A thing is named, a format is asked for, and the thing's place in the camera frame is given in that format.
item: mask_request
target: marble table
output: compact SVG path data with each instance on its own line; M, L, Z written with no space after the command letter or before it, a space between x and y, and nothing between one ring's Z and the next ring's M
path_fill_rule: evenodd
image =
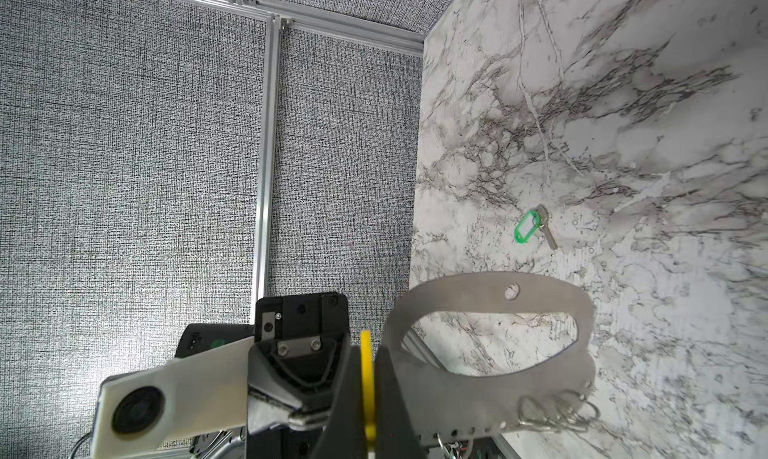
M602 418L531 457L768 457L768 0L456 0L430 32L411 286L578 285ZM543 204L560 248L514 226ZM557 315L436 314L449 370L535 364Z

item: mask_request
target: yellow strip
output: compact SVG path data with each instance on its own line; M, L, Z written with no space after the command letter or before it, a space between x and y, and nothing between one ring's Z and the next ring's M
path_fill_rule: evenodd
M373 394L373 353L371 331L360 332L360 359L362 365L362 416L366 422L368 450L376 446L376 399Z

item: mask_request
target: black circle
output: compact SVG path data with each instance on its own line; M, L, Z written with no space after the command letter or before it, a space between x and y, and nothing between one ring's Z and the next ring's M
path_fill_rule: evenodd
M165 396L157 387L140 387L123 397L112 415L112 430L135 434L149 428L163 414Z

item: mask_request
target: gray marble vein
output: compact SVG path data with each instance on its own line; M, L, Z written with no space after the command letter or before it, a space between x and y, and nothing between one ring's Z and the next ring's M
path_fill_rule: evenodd
M768 0L456 0L429 33L411 286L534 272L596 310L590 432L527 457L768 456ZM538 204L560 245L514 241ZM439 313L449 370L520 370L567 318Z

